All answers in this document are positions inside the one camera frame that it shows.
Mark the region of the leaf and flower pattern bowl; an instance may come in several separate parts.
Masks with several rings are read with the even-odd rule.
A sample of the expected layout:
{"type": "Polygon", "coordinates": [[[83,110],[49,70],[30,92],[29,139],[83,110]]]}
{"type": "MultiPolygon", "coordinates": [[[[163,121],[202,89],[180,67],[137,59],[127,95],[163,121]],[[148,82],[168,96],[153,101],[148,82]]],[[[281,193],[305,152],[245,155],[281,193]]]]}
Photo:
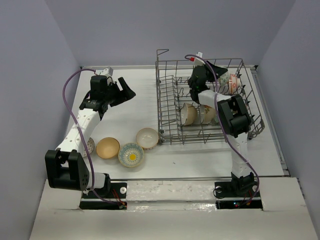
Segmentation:
{"type": "Polygon", "coordinates": [[[219,84],[220,86],[225,86],[229,83],[229,80],[230,80],[231,76],[230,76],[230,73],[227,71],[225,72],[224,74],[222,74],[220,77],[219,77],[219,84]]]}

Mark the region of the orange coral pattern bowl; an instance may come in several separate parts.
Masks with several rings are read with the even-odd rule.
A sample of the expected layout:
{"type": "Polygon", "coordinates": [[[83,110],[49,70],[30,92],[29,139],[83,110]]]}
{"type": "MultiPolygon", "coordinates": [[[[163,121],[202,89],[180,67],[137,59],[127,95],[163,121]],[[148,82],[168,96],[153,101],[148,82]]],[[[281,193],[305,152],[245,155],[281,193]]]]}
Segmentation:
{"type": "Polygon", "coordinates": [[[237,92],[238,88],[241,87],[241,80],[235,74],[230,74],[229,81],[228,81],[228,89],[229,94],[233,95],[237,92]]]}

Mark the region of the plain white bowl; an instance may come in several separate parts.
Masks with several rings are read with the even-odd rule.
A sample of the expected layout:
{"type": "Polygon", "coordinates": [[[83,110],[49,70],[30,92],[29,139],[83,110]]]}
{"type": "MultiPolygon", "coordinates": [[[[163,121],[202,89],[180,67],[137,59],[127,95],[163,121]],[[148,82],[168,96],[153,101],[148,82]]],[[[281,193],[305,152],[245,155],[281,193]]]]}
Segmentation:
{"type": "Polygon", "coordinates": [[[200,105],[199,118],[200,123],[203,125],[210,124],[216,116],[216,110],[213,107],[207,105],[200,105]]]}

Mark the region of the white bowl with patterned outside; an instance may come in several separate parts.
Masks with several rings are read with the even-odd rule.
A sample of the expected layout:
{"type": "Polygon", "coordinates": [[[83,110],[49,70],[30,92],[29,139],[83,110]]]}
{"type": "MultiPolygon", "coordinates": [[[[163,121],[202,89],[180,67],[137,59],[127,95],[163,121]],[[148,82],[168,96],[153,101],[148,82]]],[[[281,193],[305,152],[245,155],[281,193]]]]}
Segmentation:
{"type": "Polygon", "coordinates": [[[153,149],[159,142],[159,135],[153,128],[143,128],[136,134],[136,142],[144,149],[153,149]]]}

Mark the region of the teal bowl with yellow centre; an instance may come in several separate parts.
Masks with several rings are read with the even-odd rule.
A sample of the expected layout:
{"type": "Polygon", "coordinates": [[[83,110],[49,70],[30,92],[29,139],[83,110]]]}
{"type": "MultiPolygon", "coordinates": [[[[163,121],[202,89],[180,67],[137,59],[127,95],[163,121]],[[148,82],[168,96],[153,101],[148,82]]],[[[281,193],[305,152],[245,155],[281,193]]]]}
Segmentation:
{"type": "Polygon", "coordinates": [[[135,168],[144,161],[144,149],[137,143],[126,143],[118,152],[119,162],[127,168],[135,168]]]}

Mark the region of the mint green bowl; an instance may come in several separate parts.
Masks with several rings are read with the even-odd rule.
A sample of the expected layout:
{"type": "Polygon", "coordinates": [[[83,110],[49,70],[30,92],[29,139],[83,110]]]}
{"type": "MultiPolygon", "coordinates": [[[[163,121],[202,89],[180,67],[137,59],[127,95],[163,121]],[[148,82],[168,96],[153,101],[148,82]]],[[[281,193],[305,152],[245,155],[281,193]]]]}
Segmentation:
{"type": "Polygon", "coordinates": [[[213,121],[216,125],[219,125],[220,124],[220,121],[219,121],[219,118],[218,116],[216,115],[214,118],[213,118],[213,121]]]}

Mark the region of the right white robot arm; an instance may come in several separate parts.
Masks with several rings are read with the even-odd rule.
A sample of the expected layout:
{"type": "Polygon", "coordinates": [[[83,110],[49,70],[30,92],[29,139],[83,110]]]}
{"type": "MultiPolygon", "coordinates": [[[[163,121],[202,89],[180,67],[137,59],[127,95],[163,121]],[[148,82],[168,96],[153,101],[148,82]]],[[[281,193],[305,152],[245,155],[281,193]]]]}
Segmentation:
{"type": "Polygon", "coordinates": [[[208,82],[215,83],[216,88],[225,85],[228,81],[223,77],[227,77],[228,69],[200,57],[192,56],[192,59],[194,68],[188,80],[190,96],[194,102],[215,110],[225,141],[232,150],[231,180],[215,183],[213,193],[217,199],[248,198],[259,180],[248,160],[247,141],[251,118],[246,104],[239,94],[227,96],[207,86],[208,82]]]}

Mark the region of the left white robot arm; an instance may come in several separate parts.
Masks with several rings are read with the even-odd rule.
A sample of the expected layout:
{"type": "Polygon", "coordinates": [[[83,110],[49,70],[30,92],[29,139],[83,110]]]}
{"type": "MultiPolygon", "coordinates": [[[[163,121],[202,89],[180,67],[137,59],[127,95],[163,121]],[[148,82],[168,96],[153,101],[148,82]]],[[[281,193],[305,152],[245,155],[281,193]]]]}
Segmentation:
{"type": "Polygon", "coordinates": [[[71,116],[73,126],[56,149],[48,150],[45,154],[47,179],[51,188],[92,191],[101,198],[110,194],[110,176],[95,172],[93,163],[86,163],[83,153],[88,153],[87,142],[108,108],[135,96],[136,93],[123,77],[117,81],[106,75],[91,77],[90,90],[83,98],[77,115],[71,116]]]}

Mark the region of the small patterned bowl under arm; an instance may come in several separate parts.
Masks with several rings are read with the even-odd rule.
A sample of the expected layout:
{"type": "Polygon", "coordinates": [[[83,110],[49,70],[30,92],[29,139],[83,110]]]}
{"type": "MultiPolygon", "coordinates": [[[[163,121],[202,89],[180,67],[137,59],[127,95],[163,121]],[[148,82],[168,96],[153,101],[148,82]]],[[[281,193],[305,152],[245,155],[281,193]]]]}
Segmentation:
{"type": "MultiPolygon", "coordinates": [[[[87,147],[87,150],[88,150],[88,153],[91,154],[93,152],[93,150],[95,149],[95,142],[94,140],[90,137],[89,140],[87,141],[86,143],[86,147],[87,147]]],[[[86,150],[83,151],[83,154],[82,156],[84,158],[86,158],[88,155],[87,155],[87,152],[86,150]]]]}

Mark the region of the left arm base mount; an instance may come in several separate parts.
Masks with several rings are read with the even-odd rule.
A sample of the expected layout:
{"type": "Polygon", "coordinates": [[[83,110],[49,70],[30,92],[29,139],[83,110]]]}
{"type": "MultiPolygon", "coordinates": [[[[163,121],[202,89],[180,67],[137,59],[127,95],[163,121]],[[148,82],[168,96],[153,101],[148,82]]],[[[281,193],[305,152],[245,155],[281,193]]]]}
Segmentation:
{"type": "Polygon", "coordinates": [[[94,192],[82,193],[79,208],[82,210],[126,210],[128,184],[125,181],[112,181],[104,173],[104,186],[94,192]]]}

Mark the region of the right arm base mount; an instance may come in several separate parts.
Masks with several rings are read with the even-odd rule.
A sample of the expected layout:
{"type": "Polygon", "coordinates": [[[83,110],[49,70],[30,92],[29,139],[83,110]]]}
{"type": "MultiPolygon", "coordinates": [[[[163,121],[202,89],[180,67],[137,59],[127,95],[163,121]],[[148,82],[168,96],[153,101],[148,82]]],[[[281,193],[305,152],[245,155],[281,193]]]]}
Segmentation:
{"type": "Polygon", "coordinates": [[[263,209],[260,192],[255,196],[257,182],[249,183],[245,186],[232,186],[232,181],[218,181],[214,183],[212,191],[215,197],[215,205],[218,210],[237,209],[263,209]]]}

